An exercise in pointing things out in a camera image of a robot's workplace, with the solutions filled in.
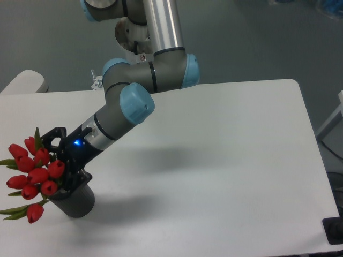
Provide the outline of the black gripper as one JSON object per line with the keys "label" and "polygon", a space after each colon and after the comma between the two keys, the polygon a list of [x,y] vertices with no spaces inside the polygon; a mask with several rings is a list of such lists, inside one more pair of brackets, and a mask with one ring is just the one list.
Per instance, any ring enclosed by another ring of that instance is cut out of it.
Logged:
{"label": "black gripper", "polygon": [[72,193],[93,178],[83,168],[103,150],[95,148],[85,139],[91,131],[89,127],[85,129],[78,127],[67,135],[65,127],[55,127],[41,136],[42,144],[48,150],[50,160],[60,160],[68,166],[68,171],[63,175],[62,193]]}

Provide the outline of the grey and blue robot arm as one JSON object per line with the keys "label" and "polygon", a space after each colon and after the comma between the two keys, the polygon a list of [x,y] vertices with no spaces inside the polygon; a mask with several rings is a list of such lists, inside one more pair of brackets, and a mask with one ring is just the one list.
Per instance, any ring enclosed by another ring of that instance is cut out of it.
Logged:
{"label": "grey and blue robot arm", "polygon": [[90,180],[85,165],[142,123],[155,108],[152,94],[199,83],[199,65],[185,52],[175,1],[81,1],[87,18],[104,21],[126,17],[146,26],[153,59],[130,64],[111,59],[103,67],[105,105],[72,133],[57,127],[42,140],[64,162],[62,192],[73,193]]}

